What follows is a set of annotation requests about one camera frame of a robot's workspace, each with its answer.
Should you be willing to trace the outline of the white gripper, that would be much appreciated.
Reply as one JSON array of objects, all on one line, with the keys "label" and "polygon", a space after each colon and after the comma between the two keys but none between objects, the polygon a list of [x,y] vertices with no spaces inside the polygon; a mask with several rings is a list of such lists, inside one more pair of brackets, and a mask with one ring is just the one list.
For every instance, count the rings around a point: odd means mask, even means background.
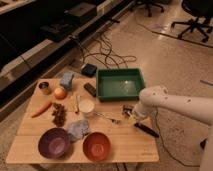
[{"label": "white gripper", "polygon": [[133,117],[137,121],[144,120],[148,117],[149,107],[144,105],[142,102],[137,102],[132,110]]}]

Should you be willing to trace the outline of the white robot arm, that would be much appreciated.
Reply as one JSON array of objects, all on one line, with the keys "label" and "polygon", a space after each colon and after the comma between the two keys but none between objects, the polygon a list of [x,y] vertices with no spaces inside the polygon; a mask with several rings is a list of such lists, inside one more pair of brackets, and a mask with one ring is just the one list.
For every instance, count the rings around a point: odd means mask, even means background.
[{"label": "white robot arm", "polygon": [[133,107],[137,121],[148,117],[154,108],[164,108],[210,126],[199,171],[213,171],[213,98],[171,95],[163,85],[144,88]]}]

